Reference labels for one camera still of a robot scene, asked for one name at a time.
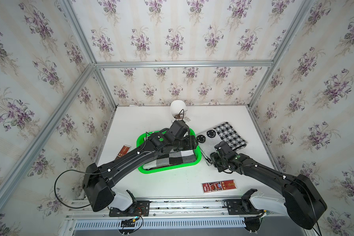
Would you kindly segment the green plastic basket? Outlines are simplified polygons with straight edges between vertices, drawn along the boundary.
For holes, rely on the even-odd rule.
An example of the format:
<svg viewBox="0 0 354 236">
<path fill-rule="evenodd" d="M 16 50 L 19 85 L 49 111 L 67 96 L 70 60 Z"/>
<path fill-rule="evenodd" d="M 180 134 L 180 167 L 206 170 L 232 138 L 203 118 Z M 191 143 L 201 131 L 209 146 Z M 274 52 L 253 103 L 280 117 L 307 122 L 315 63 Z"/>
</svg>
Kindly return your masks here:
<svg viewBox="0 0 354 236">
<path fill-rule="evenodd" d="M 171 151 L 158 157 L 156 160 L 138 167 L 138 170 L 143 174 L 152 174 L 156 172 L 193 166 L 198 164 L 201 158 L 202 154 L 199 146 L 194 150 L 180 152 Z"/>
</svg>

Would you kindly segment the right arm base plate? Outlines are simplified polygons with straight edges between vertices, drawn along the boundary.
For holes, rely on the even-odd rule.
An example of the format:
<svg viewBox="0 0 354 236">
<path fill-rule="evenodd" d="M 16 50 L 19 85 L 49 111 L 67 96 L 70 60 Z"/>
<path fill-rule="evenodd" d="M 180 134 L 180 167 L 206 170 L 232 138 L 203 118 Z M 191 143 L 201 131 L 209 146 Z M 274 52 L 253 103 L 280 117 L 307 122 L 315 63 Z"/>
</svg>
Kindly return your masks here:
<svg viewBox="0 0 354 236">
<path fill-rule="evenodd" d="M 263 215 L 264 210 L 256 209 L 249 200 L 226 199 L 224 207 L 228 210 L 229 215 Z"/>
</svg>

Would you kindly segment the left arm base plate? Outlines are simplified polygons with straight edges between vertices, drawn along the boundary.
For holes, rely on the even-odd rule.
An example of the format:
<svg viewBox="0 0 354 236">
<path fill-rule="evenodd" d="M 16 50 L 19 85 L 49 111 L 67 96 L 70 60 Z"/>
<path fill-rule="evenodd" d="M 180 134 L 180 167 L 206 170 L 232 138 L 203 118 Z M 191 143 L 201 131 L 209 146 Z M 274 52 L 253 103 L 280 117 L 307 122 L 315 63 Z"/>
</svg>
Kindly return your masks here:
<svg viewBox="0 0 354 236">
<path fill-rule="evenodd" d="M 150 209 L 150 201 L 137 201 L 133 203 L 127 210 L 121 211 L 117 208 L 110 208 L 110 217 L 125 217 L 125 216 L 148 216 Z"/>
</svg>

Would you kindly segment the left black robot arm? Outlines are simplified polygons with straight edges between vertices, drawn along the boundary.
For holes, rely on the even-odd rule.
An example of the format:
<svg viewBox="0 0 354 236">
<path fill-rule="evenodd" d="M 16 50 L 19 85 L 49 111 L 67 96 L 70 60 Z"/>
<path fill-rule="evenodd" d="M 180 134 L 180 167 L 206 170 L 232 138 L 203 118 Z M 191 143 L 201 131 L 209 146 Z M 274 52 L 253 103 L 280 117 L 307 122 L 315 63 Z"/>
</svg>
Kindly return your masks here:
<svg viewBox="0 0 354 236">
<path fill-rule="evenodd" d="M 197 147 L 198 141 L 195 135 L 190 133 L 189 126 L 184 121 L 174 121 L 170 128 L 147 134 L 139 147 L 122 158 L 101 166 L 95 163 L 89 165 L 84 174 L 82 189 L 92 211 L 98 212 L 107 207 L 126 211 L 133 205 L 135 198 L 129 191 L 125 194 L 114 191 L 120 180 L 138 167 L 172 150 L 187 151 Z"/>
</svg>

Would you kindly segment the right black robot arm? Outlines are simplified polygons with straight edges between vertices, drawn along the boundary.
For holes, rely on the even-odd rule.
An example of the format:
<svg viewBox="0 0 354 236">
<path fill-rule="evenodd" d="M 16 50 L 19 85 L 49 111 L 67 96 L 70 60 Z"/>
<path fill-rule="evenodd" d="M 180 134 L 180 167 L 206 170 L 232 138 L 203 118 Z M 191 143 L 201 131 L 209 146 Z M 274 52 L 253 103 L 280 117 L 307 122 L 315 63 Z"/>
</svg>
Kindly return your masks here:
<svg viewBox="0 0 354 236">
<path fill-rule="evenodd" d="M 278 192 L 285 200 L 287 215 L 300 227 L 311 230 L 327 210 L 313 182 L 305 175 L 293 176 L 260 164 L 248 155 L 237 154 L 222 141 L 210 158 L 219 172 L 229 170 L 251 177 Z"/>
</svg>

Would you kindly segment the black white checkered scarf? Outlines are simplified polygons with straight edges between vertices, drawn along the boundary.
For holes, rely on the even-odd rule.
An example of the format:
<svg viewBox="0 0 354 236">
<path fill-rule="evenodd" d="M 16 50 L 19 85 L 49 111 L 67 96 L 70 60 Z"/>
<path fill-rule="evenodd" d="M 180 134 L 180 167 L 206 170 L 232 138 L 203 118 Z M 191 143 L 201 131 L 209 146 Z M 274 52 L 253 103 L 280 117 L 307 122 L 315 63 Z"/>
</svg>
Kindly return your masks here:
<svg viewBox="0 0 354 236">
<path fill-rule="evenodd" d="M 169 152 L 143 165 L 144 170 L 154 170 L 170 166 L 193 163 L 197 160 L 193 150 Z"/>
</svg>

